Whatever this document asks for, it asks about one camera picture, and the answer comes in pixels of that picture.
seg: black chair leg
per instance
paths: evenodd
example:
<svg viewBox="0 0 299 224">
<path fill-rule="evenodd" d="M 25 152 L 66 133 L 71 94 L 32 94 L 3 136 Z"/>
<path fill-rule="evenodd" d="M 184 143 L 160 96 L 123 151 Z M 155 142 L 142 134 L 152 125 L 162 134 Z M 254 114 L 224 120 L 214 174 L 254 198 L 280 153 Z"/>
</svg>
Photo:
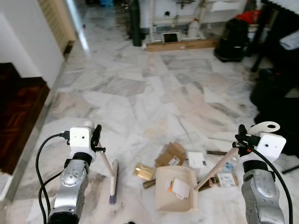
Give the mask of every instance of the black chair leg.
<svg viewBox="0 0 299 224">
<path fill-rule="evenodd" d="M 299 165 L 298 165 L 298 166 L 295 166 L 295 167 L 292 167 L 292 168 L 290 168 L 290 169 L 286 169 L 286 170 L 282 171 L 282 174 L 290 173 L 290 172 L 292 172 L 292 171 L 294 171 L 294 170 L 296 170 L 296 169 L 299 169 Z"/>
</svg>

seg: cardboard box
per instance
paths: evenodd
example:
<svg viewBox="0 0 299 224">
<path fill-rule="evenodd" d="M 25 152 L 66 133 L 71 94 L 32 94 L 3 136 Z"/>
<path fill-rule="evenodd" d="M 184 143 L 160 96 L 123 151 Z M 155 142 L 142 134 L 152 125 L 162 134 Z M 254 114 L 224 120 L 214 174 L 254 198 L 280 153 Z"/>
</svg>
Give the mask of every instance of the cardboard box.
<svg viewBox="0 0 299 224">
<path fill-rule="evenodd" d="M 181 200 L 165 189 L 165 183 L 178 178 L 190 185 L 189 198 Z M 184 166 L 167 166 L 157 169 L 155 209 L 162 212 L 198 211 L 198 192 L 194 190 L 197 181 L 195 173 Z"/>
<path fill-rule="evenodd" d="M 156 167 L 162 166 L 180 166 L 186 160 L 185 149 L 177 142 L 169 143 L 166 152 L 159 156 L 156 161 Z"/>
</svg>

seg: door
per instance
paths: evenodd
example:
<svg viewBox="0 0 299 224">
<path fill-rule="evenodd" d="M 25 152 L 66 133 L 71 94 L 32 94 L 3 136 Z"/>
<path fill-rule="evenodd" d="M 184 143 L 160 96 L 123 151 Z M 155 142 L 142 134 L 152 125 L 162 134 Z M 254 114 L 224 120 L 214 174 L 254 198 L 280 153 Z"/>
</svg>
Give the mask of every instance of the door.
<svg viewBox="0 0 299 224">
<path fill-rule="evenodd" d="M 70 39 L 67 35 L 64 23 L 60 18 L 59 12 L 53 0 L 37 0 L 42 12 L 48 22 L 48 25 L 55 37 L 55 40 L 61 50 L 64 53 L 66 46 Z"/>
</svg>

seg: broom handle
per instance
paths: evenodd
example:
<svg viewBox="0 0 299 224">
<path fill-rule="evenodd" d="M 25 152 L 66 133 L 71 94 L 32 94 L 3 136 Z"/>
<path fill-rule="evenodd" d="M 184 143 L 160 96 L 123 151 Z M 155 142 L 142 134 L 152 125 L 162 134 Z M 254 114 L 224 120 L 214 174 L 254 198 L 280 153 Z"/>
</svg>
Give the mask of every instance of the broom handle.
<svg viewBox="0 0 299 224">
<path fill-rule="evenodd" d="M 105 153 L 104 153 L 104 152 L 100 152 L 100 155 L 101 155 L 101 157 L 102 157 L 102 159 L 103 159 L 103 161 L 104 161 L 104 164 L 106 165 L 107 170 L 109 171 L 110 175 L 111 175 L 111 176 L 114 176 L 114 172 L 113 172 L 113 170 L 111 169 L 111 166 L 110 166 L 110 164 L 109 164 L 109 161 L 108 161 L 108 159 L 107 159 Z"/>
<path fill-rule="evenodd" d="M 228 153 L 226 153 L 226 155 L 213 167 L 210 173 L 198 183 L 194 190 L 198 191 L 199 188 L 201 188 L 202 185 L 204 185 L 211 177 L 213 177 L 224 166 L 224 164 L 229 161 L 230 158 L 238 153 L 238 151 L 238 148 L 231 148 Z"/>
</svg>

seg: black cable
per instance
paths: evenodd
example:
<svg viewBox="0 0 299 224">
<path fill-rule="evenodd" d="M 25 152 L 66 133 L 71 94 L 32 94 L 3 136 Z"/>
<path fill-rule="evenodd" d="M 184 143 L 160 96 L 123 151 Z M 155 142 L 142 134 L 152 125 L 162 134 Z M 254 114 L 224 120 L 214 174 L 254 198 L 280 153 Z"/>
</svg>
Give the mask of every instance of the black cable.
<svg viewBox="0 0 299 224">
<path fill-rule="evenodd" d="M 260 152 L 256 151 L 252 146 L 249 146 L 246 143 L 244 143 L 244 141 L 241 141 L 241 140 L 238 140 L 238 141 L 240 143 L 242 143 L 242 145 L 244 145 L 247 148 L 249 148 L 252 152 L 254 152 L 255 154 L 257 154 L 259 157 L 261 157 L 261 159 L 264 160 L 269 165 L 269 167 L 271 167 L 271 169 L 274 171 L 274 173 L 278 177 L 279 181 L 281 182 L 282 187 L 285 190 L 286 198 L 288 199 L 288 205 L 289 205 L 289 224 L 293 224 L 293 204 L 292 204 L 291 195 L 290 195 L 290 192 L 289 192 L 289 190 L 288 190 L 288 188 L 287 188 L 284 180 L 282 179 L 280 173 L 277 171 L 277 169 L 275 168 L 275 166 L 266 157 L 264 157 Z"/>
<path fill-rule="evenodd" d="M 51 177 L 50 179 L 48 179 L 45 183 L 44 186 L 46 186 L 50 181 L 54 180 L 56 177 L 60 176 L 62 173 L 62 171 L 58 174 L 56 174 L 55 176 Z M 46 212 L 45 212 L 45 208 L 43 207 L 43 202 L 42 202 L 42 187 L 39 189 L 38 192 L 38 202 L 39 202 L 39 206 L 41 207 L 42 210 L 42 214 L 43 214 L 43 223 L 47 224 L 47 216 L 46 216 Z"/>
<path fill-rule="evenodd" d="M 48 197 L 48 194 L 47 194 L 47 191 L 46 191 L 46 188 L 45 188 L 45 185 L 43 183 L 43 180 L 42 180 L 42 177 L 41 177 L 41 174 L 39 172 L 39 167 L 38 167 L 38 161 L 39 161 L 39 156 L 41 154 L 41 151 L 44 147 L 44 145 L 50 140 L 50 139 L 53 139 L 55 137 L 61 137 L 62 134 L 54 134 L 50 137 L 48 137 L 45 141 L 43 141 L 42 145 L 39 147 L 38 149 L 38 152 L 37 152 L 37 155 L 36 155 L 36 173 L 37 173 L 37 178 L 38 178 L 38 181 L 39 183 L 41 184 L 41 189 L 43 190 L 43 193 L 45 195 L 45 199 L 46 199 L 46 202 L 47 202 L 47 207 L 48 207 L 48 215 L 50 213 L 50 202 L 49 202 L 49 197 Z M 45 217 L 45 210 L 44 210 L 44 207 L 43 207 L 43 204 L 40 204 L 41 206 L 41 210 L 42 210 L 42 214 L 43 214 L 43 217 Z"/>
</svg>

